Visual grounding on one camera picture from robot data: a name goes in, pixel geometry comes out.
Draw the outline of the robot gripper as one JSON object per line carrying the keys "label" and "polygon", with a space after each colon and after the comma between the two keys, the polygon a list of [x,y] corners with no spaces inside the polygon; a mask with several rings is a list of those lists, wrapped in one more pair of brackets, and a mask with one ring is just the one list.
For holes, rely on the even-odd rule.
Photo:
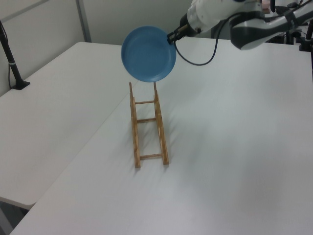
{"label": "robot gripper", "polygon": [[203,32],[209,31],[220,21],[220,0],[194,0],[182,16],[179,27],[167,35],[169,44],[188,36],[194,37]]}

